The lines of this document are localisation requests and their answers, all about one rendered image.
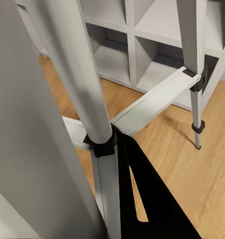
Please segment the camera tripod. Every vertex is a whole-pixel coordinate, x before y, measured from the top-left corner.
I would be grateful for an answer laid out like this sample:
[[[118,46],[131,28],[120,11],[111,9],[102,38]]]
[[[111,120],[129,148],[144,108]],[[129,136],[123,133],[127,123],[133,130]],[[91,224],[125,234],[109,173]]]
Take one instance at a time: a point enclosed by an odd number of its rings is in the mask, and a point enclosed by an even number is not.
[[[188,89],[200,150],[207,0],[176,0],[184,66],[112,120],[79,0],[22,0],[76,111],[63,117],[14,0],[0,0],[0,239],[121,239],[118,133]],[[75,147],[90,151],[96,197]]]

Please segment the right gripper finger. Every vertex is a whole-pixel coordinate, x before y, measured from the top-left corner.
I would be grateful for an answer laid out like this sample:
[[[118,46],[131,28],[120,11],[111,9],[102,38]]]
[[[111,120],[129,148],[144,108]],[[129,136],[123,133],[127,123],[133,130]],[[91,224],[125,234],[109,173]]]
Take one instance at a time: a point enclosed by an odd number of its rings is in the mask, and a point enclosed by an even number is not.
[[[202,239],[136,140],[118,133],[121,239]],[[137,219],[131,166],[149,222]]]

